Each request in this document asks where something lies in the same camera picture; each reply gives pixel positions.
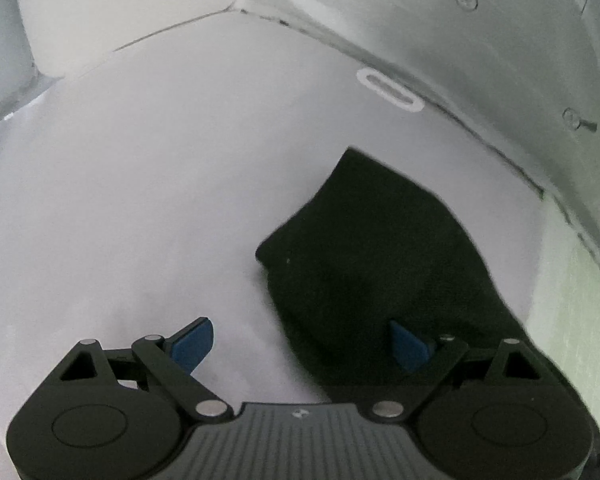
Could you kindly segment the black knit garment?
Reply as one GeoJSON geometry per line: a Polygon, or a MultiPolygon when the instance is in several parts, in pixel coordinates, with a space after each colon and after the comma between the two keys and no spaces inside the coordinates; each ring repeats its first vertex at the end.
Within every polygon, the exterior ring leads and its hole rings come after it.
{"type": "Polygon", "coordinates": [[[460,222],[418,184],[349,148],[256,257],[291,348],[335,402],[369,410],[372,389],[392,382],[393,322],[432,339],[528,344],[542,382],[453,386],[400,418],[450,476],[600,472],[600,427],[580,394],[506,306],[460,222]]]}

